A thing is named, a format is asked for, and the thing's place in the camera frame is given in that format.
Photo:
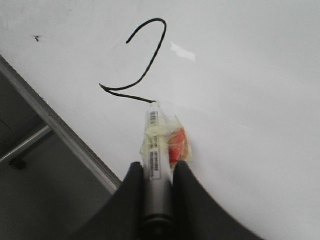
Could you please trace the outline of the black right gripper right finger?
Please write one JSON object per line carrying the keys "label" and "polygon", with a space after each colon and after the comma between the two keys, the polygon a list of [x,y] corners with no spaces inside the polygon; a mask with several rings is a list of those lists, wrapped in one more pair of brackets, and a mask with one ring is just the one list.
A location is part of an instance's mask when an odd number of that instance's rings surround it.
{"label": "black right gripper right finger", "polygon": [[178,240],[260,239],[220,207],[184,161],[173,174],[173,209]]}

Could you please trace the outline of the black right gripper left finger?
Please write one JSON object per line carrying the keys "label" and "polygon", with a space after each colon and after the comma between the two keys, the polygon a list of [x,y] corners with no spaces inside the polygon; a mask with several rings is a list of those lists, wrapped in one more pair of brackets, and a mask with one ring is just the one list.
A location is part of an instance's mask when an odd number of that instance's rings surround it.
{"label": "black right gripper left finger", "polygon": [[69,240],[138,240],[143,208],[144,172],[133,162],[125,179],[103,208]]}

